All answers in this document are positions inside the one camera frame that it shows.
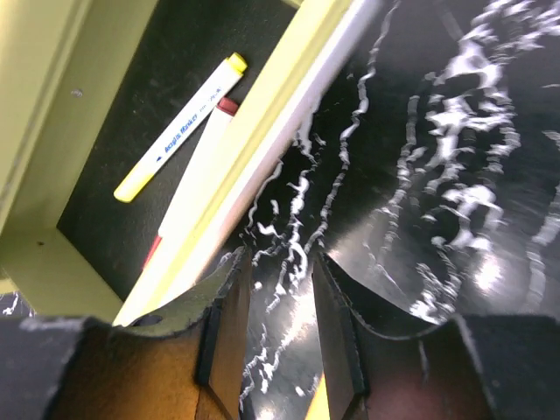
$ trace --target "yellow marker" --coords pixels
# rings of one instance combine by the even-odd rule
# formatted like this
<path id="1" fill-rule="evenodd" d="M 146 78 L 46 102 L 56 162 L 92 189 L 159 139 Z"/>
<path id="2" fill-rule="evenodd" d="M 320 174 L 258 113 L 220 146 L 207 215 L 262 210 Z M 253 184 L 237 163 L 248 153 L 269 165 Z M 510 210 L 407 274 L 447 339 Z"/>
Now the yellow marker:
<path id="1" fill-rule="evenodd" d="M 137 196 L 179 146 L 212 112 L 220 99 L 235 86 L 246 68 L 247 63 L 236 52 L 221 62 L 116 188 L 114 195 L 117 200 L 130 203 Z"/>

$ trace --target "yellow frame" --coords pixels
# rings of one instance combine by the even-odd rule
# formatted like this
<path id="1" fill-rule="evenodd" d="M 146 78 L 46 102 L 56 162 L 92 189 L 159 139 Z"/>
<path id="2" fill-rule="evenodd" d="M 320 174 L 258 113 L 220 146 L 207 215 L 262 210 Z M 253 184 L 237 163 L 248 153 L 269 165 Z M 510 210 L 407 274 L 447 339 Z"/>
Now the yellow frame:
<path id="1" fill-rule="evenodd" d="M 157 2 L 0 2 L 0 268 L 42 315 L 123 304 L 56 225 Z"/>
<path id="2" fill-rule="evenodd" d="M 8 277 L 2 278 L 0 273 L 0 295 L 18 291 L 18 287 Z"/>

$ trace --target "red marker cap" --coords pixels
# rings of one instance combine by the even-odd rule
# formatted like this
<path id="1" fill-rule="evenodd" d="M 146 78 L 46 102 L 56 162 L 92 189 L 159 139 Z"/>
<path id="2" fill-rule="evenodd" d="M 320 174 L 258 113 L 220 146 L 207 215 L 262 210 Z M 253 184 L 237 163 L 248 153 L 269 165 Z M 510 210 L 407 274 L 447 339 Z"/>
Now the red marker cap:
<path id="1" fill-rule="evenodd" d="M 221 98 L 216 108 L 222 112 L 225 112 L 226 114 L 230 114 L 231 116 L 234 116 L 235 113 L 237 112 L 237 109 L 239 108 L 239 105 L 237 105 L 237 103 L 235 103 L 231 99 Z"/>

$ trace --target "marker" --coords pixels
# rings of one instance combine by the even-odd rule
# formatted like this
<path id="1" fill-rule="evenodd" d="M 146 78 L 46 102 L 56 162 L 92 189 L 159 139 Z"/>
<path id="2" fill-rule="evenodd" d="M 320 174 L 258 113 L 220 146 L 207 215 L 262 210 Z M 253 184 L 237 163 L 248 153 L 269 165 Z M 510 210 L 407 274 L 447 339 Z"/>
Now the marker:
<path id="1" fill-rule="evenodd" d="M 130 203 L 179 146 L 196 130 L 216 104 L 243 76 L 247 63 L 234 52 L 214 70 L 199 91 L 178 113 L 156 142 L 144 153 L 113 193 L 115 198 Z"/>
<path id="2" fill-rule="evenodd" d="M 208 157 L 212 156 L 215 152 L 238 108 L 239 105 L 235 102 L 228 98 L 222 98 L 210 115 L 210 118 L 208 118 L 204 132 L 191 156 L 189 165 L 186 167 L 185 173 L 167 208 L 167 212 L 165 212 L 164 219 L 161 225 L 159 225 L 156 239 L 151 245 L 150 252 L 143 264 L 144 267 L 146 267 L 156 252 L 162 239 L 172 236 L 176 226 L 181 223 L 182 216 L 186 213 L 185 209 L 191 205 L 190 199 L 196 196 L 193 189 L 198 186 L 196 179 L 200 177 L 200 170 L 207 165 Z"/>

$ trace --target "yellow marker cap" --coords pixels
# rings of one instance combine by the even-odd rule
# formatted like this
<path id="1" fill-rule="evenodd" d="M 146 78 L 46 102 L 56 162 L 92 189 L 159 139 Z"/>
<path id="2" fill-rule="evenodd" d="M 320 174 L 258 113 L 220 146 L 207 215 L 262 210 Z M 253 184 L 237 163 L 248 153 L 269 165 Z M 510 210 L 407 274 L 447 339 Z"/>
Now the yellow marker cap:
<path id="1" fill-rule="evenodd" d="M 231 54 L 231 57 L 226 59 L 229 65 L 239 74 L 243 74 L 247 70 L 247 62 L 237 52 Z"/>
<path id="2" fill-rule="evenodd" d="M 130 203 L 153 176 L 154 173 L 146 171 L 138 163 L 132 168 L 132 171 L 129 172 L 126 178 L 122 180 L 121 184 L 113 192 L 113 195 L 123 203 Z"/>

